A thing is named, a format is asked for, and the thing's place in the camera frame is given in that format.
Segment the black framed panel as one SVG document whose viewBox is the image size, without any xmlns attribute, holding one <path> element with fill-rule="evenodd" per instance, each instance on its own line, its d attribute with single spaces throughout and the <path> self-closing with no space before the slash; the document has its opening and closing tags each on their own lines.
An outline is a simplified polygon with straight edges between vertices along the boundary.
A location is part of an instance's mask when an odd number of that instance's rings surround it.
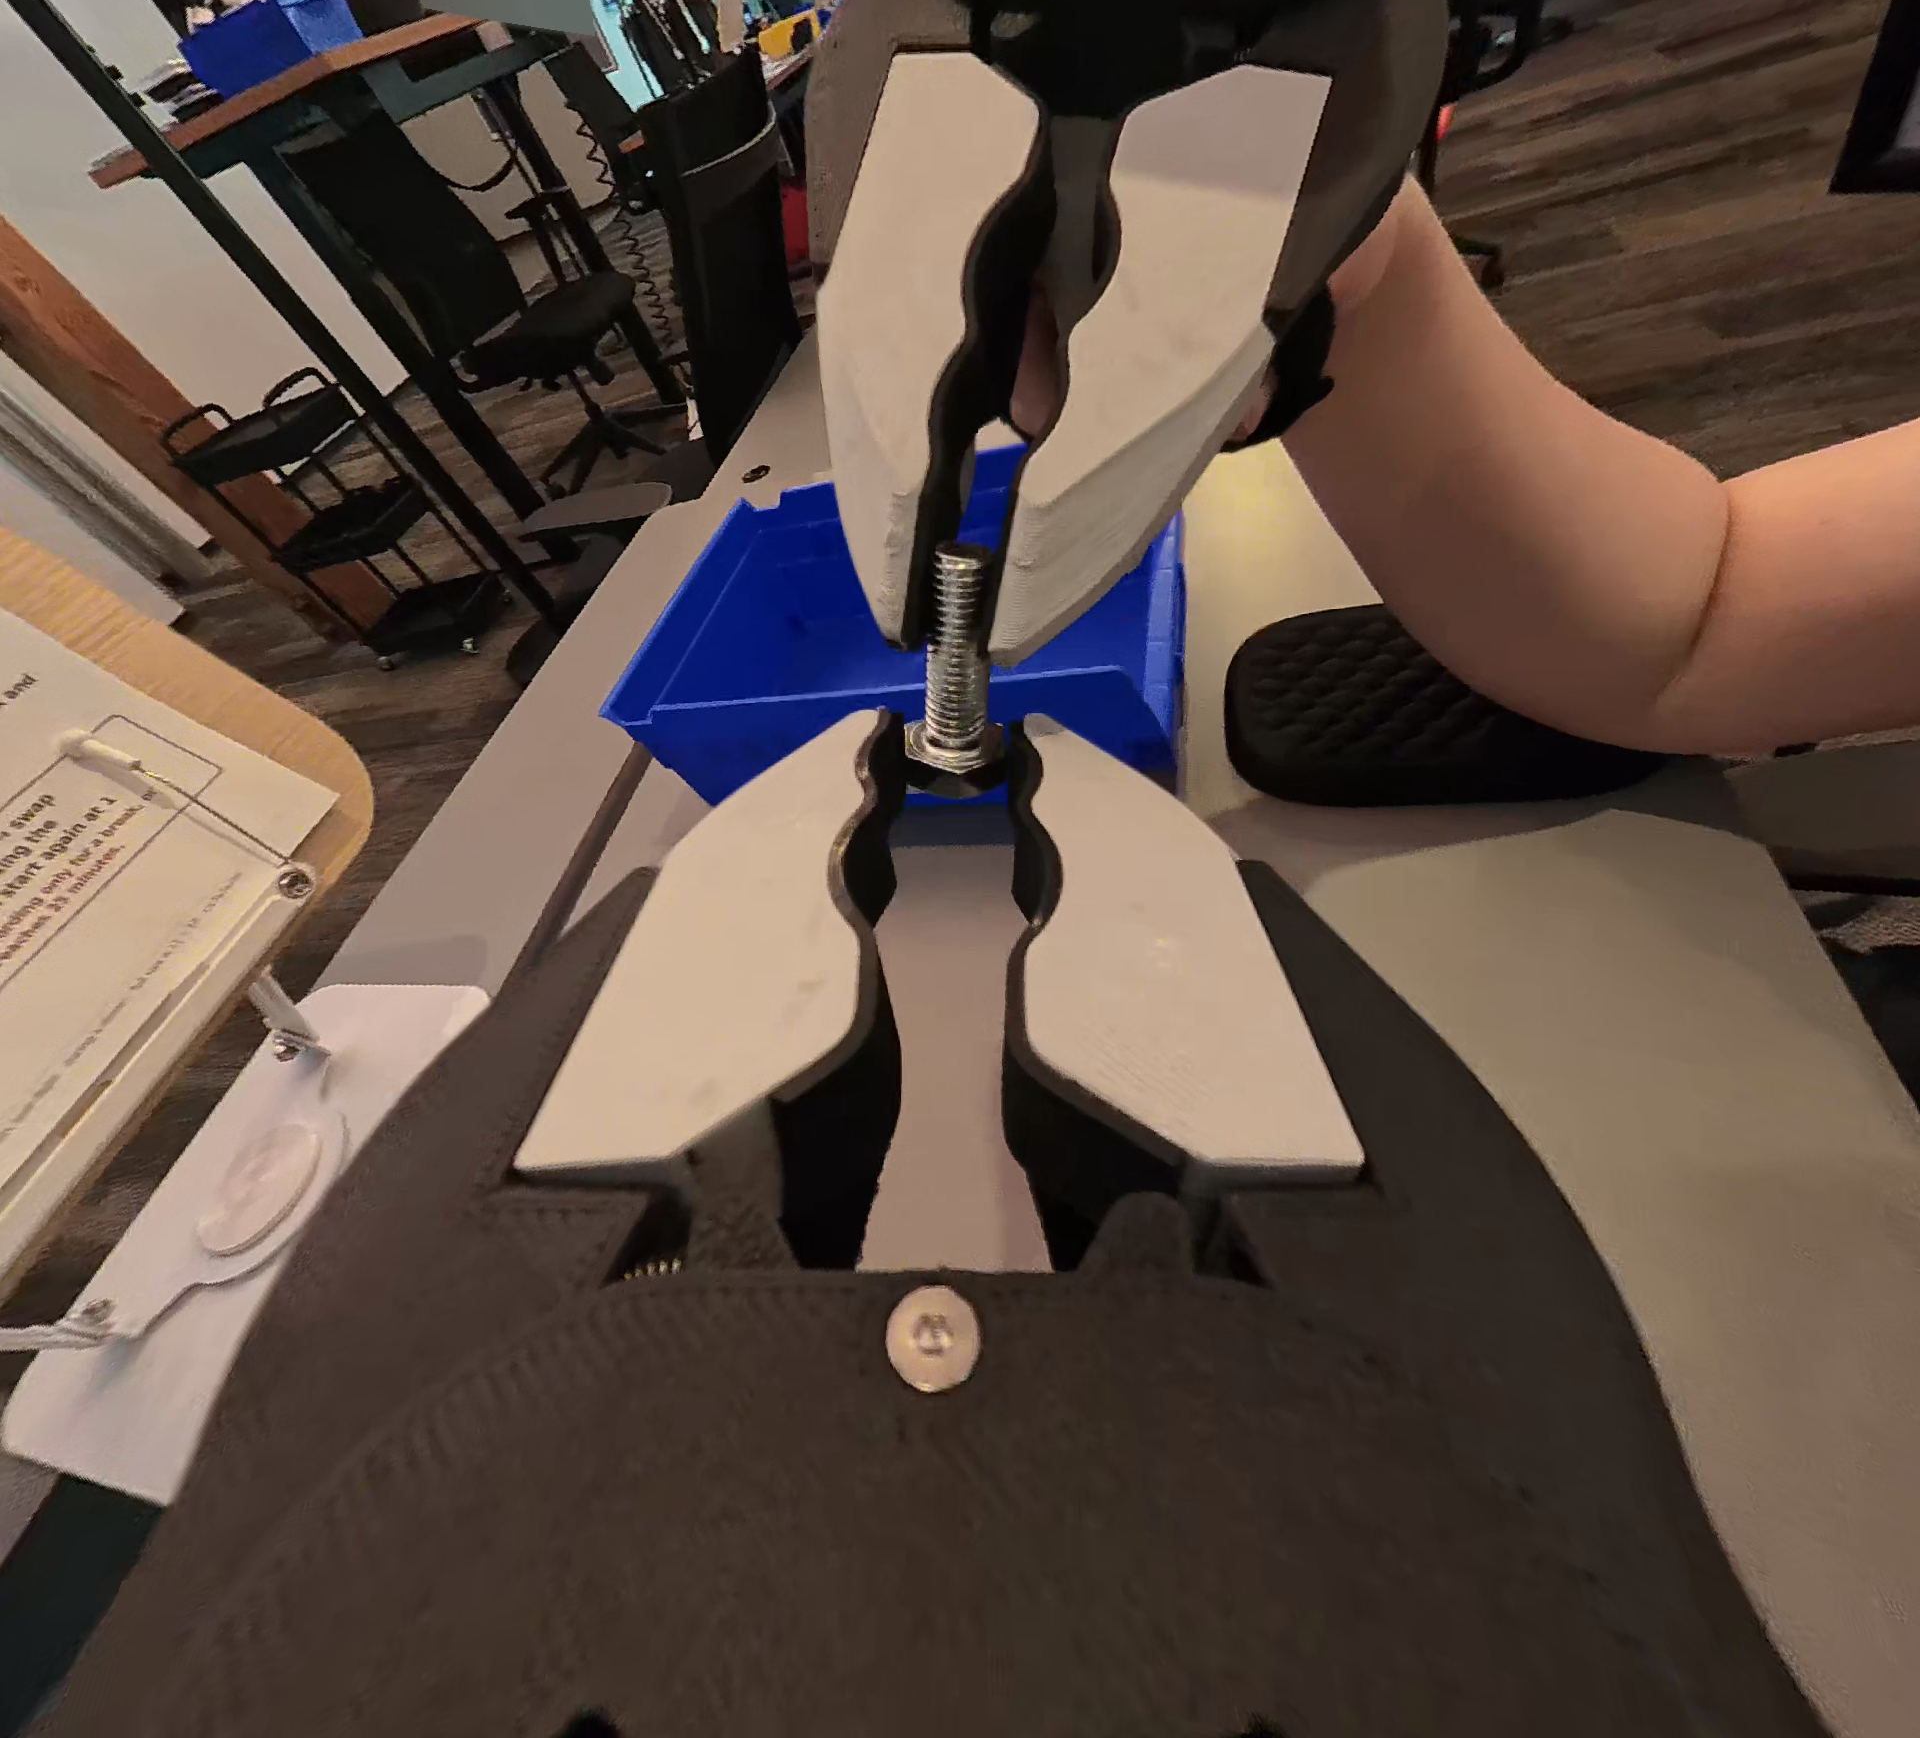
<svg viewBox="0 0 1920 1738">
<path fill-rule="evenodd" d="M 1827 189 L 1917 194 L 1917 8 L 1887 2 Z"/>
</svg>

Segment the black slatted-back chair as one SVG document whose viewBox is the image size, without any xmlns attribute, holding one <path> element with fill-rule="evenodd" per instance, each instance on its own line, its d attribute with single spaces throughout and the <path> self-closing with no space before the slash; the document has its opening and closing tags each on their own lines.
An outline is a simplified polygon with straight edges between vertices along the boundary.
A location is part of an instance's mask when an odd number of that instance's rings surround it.
<svg viewBox="0 0 1920 1738">
<path fill-rule="evenodd" d="M 783 237 L 782 139 L 756 52 L 740 48 L 689 89 L 654 100 L 637 132 L 666 221 L 696 429 L 591 488 L 600 455 L 636 446 L 640 416 L 590 404 L 556 463 L 566 490 L 515 528 L 517 539 L 628 535 L 704 495 L 804 339 Z"/>
</svg>

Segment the black floor lamp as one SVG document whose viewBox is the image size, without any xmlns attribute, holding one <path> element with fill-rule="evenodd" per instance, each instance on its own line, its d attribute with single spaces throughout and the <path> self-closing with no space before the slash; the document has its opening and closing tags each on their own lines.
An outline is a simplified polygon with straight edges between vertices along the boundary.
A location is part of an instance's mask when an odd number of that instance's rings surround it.
<svg viewBox="0 0 1920 1738">
<path fill-rule="evenodd" d="M 464 531 L 478 541 L 501 578 L 527 604 L 542 623 L 563 635 L 566 616 L 534 569 L 515 554 L 515 547 L 467 498 L 460 481 L 424 444 L 388 396 L 354 361 L 344 343 L 327 330 L 322 316 L 303 300 L 275 261 L 260 248 L 251 234 L 228 211 L 203 180 L 188 166 L 165 133 L 145 117 L 131 93 L 110 76 L 85 39 L 61 15 L 52 0 L 6 0 L 19 21 L 54 56 L 61 69 L 102 109 L 123 139 L 131 144 L 149 176 L 157 178 L 196 220 L 203 234 L 225 253 L 236 270 L 275 310 L 282 322 L 299 336 L 299 341 L 324 371 L 341 381 L 347 396 L 371 419 L 396 454 L 406 455 L 421 485 L 435 502 L 452 511 Z"/>
</svg>

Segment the blue parts bin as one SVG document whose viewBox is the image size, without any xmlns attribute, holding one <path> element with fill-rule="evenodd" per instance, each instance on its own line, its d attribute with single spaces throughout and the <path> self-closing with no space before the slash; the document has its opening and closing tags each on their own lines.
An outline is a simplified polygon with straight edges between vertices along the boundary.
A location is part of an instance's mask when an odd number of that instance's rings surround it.
<svg viewBox="0 0 1920 1738">
<path fill-rule="evenodd" d="M 1047 645 L 994 669 L 987 715 L 1044 715 L 1148 775 L 1177 766 L 1184 518 Z M 852 711 L 918 717 L 920 654 L 893 650 L 857 583 L 832 481 L 738 502 L 667 597 L 602 715 L 708 806 Z"/>
</svg>

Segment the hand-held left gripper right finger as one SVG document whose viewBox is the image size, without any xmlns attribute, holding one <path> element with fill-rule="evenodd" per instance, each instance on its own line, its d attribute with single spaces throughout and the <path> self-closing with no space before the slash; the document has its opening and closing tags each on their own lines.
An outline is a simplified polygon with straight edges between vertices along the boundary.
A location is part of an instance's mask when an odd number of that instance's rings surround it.
<svg viewBox="0 0 1920 1738">
<path fill-rule="evenodd" d="M 1181 1194 L 1353 1181 L 1361 1141 L 1232 848 L 1049 717 L 1021 747 L 1040 894 L 1005 1041 Z"/>
</svg>

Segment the instruction sheet on stand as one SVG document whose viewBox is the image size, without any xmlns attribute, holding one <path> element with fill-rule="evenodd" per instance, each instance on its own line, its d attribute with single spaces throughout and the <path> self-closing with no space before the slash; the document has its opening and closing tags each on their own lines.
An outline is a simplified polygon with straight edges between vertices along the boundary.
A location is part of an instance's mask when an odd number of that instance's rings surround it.
<svg viewBox="0 0 1920 1738">
<path fill-rule="evenodd" d="M 21 1279 L 74 1219 L 84 1198 L 137 1134 L 170 1088 L 234 1017 L 251 978 L 275 968 L 311 923 L 371 833 L 371 777 L 347 741 L 290 697 L 145 616 L 55 552 L 1 534 L 4 609 L 50 635 L 142 697 L 330 792 L 326 816 L 294 846 L 309 872 L 302 896 L 282 899 L 250 933 L 251 950 L 208 965 L 182 1005 L 131 1049 L 38 1165 L 4 1195 L 1 1294 Z"/>
</svg>

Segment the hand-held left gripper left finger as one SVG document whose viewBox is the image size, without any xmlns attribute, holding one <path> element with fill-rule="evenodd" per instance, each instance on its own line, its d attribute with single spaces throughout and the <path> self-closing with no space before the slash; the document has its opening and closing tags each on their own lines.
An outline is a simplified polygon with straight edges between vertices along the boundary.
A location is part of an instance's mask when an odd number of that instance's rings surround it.
<svg viewBox="0 0 1920 1738">
<path fill-rule="evenodd" d="M 657 867 L 522 1138 L 527 1179 L 666 1179 L 770 1124 L 877 1017 L 904 724 L 856 709 L 712 806 Z"/>
</svg>

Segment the black rolling cart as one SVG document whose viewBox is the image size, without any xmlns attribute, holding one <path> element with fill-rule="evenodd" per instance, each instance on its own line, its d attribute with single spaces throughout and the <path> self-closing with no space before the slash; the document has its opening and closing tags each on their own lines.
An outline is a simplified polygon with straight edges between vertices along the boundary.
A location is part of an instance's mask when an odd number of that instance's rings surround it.
<svg viewBox="0 0 1920 1738">
<path fill-rule="evenodd" d="M 377 669 L 473 658 L 501 616 L 501 574 L 319 368 L 239 413 L 192 406 L 155 437 Z"/>
</svg>

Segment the wood-top standing desk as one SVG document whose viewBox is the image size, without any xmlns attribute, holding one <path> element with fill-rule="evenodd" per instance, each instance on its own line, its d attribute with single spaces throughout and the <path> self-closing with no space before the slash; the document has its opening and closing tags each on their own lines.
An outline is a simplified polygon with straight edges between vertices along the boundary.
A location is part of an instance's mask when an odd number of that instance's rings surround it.
<svg viewBox="0 0 1920 1738">
<path fill-rule="evenodd" d="M 517 85 L 522 76 L 546 66 L 563 48 L 568 38 L 560 32 L 435 13 L 311 56 L 296 69 L 221 100 L 213 109 L 182 124 L 159 128 L 133 101 L 213 196 L 218 194 L 212 183 L 223 172 L 241 170 L 254 180 L 341 290 L 349 308 L 396 357 L 404 377 L 424 394 L 460 448 L 483 471 L 506 476 L 498 492 L 509 500 L 527 498 L 531 485 L 501 452 L 469 398 L 433 366 L 406 314 L 302 192 L 283 154 L 341 137 L 362 124 L 391 124 L 404 133 L 432 112 L 478 100 L 507 139 L 506 174 L 527 182 L 526 199 L 538 192 L 553 194 L 560 201 L 561 237 L 572 253 L 591 267 L 609 266 L 611 257 L 586 205 L 527 113 Z M 165 187 L 121 135 L 117 145 L 85 166 L 85 176 L 96 189 L 117 189 L 135 182 Z"/>
</svg>

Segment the person's right forearm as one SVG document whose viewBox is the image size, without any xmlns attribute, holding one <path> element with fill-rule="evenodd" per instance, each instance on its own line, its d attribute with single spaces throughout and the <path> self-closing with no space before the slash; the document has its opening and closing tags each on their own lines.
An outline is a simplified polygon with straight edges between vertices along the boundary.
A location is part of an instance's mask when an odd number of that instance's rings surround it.
<svg viewBox="0 0 1920 1738">
<path fill-rule="evenodd" d="M 1915 731 L 1915 419 L 1721 479 L 1459 306 L 1361 396 L 1338 476 L 1352 554 L 1436 659 L 1635 749 Z"/>
</svg>

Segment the white stand base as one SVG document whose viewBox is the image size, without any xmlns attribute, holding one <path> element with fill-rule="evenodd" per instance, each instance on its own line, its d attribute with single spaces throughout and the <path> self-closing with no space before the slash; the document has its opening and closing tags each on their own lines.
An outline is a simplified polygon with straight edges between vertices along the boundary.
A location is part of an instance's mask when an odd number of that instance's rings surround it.
<svg viewBox="0 0 1920 1738">
<path fill-rule="evenodd" d="M 332 983 L 262 1043 L 4 1410 L 21 1461 L 167 1506 L 294 1246 L 404 1089 L 488 1005 L 476 986 Z"/>
</svg>

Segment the person's right hand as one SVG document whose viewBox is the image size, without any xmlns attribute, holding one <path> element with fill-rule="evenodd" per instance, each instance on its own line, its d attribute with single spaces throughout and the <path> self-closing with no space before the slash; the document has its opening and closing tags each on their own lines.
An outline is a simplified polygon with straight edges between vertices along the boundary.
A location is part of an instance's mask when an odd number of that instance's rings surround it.
<svg viewBox="0 0 1920 1738">
<path fill-rule="evenodd" d="M 1286 325 L 1217 448 L 1280 437 L 1335 381 L 1376 377 L 1400 355 L 1417 394 L 1433 391 L 1446 348 L 1461 343 L 1461 330 L 1486 310 L 1428 189 L 1404 174 L 1374 227 Z"/>
</svg>

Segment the steel hex bolt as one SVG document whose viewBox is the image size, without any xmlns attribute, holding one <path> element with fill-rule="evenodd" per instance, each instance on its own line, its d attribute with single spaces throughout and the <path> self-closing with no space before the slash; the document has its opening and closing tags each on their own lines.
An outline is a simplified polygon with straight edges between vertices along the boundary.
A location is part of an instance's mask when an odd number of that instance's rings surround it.
<svg viewBox="0 0 1920 1738">
<path fill-rule="evenodd" d="M 991 556 L 959 541 L 929 560 L 929 630 L 921 715 L 904 727 L 913 790 L 969 803 L 1005 779 L 1005 733 L 989 717 Z"/>
</svg>

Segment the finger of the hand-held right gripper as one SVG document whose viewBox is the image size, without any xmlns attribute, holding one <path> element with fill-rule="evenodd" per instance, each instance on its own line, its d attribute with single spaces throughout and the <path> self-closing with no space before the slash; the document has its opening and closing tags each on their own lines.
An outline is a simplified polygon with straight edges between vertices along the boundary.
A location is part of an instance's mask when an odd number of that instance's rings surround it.
<svg viewBox="0 0 1920 1738">
<path fill-rule="evenodd" d="M 978 431 L 1002 416 L 1047 241 L 1047 120 L 972 52 L 891 58 L 820 300 L 828 468 L 886 643 L 932 625 Z"/>
<path fill-rule="evenodd" d="M 1329 96 L 1322 71 L 1236 66 L 1120 122 L 1116 261 L 1010 500 L 998 669 L 1103 597 L 1225 444 L 1273 357 L 1266 306 Z"/>
</svg>

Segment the wooden support post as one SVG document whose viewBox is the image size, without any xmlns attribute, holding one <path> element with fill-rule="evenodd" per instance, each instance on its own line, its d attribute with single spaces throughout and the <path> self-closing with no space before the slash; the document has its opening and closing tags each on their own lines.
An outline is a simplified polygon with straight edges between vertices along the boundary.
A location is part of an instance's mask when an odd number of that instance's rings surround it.
<svg viewBox="0 0 1920 1738">
<path fill-rule="evenodd" d="M 275 543 L 294 538 L 309 511 L 275 481 L 262 474 L 239 477 L 237 502 L 228 502 L 176 466 L 164 431 L 185 429 L 188 444 L 196 446 L 209 437 L 209 426 L 8 220 L 1 224 L 1 339 L 15 368 L 322 635 L 344 637 L 389 609 L 391 592 L 362 561 L 324 568 L 314 583 L 282 568 Z"/>
</svg>

